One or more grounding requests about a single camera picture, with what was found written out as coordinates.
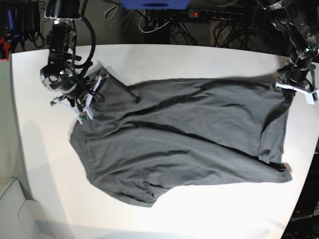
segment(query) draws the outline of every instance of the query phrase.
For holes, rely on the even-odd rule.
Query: power strip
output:
[[[198,19],[214,19],[214,20],[235,20],[243,21],[244,14],[230,11],[214,11],[214,10],[196,10],[190,9],[188,12],[189,18]]]

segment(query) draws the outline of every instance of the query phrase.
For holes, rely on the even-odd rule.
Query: t-shirt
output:
[[[127,87],[98,73],[107,74],[105,101],[70,142],[88,180],[110,196],[151,207],[180,185],[292,179],[281,158],[293,93],[273,88],[272,76]]]

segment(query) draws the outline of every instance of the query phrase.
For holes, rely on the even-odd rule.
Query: gray t-shirt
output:
[[[91,184],[132,205],[151,207],[179,185],[287,182],[281,157],[293,93],[273,89],[271,76],[256,80],[126,87],[109,75],[99,90],[105,102],[70,142]]]

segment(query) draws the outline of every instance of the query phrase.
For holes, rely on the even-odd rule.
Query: table surface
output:
[[[90,47],[78,47],[85,60]],[[182,186],[152,208],[122,203],[90,185],[69,143],[73,112],[50,106],[57,95],[40,82],[48,50],[13,54],[13,83],[26,170],[34,200],[57,238],[279,239],[298,201],[319,135],[318,106],[297,93],[290,108],[283,162],[293,180]],[[100,45],[94,67],[126,85],[171,78],[254,77],[274,73],[279,57],[198,46]]]

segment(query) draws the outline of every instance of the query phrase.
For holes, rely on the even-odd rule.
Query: blue box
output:
[[[122,0],[127,9],[186,9],[190,0]]]

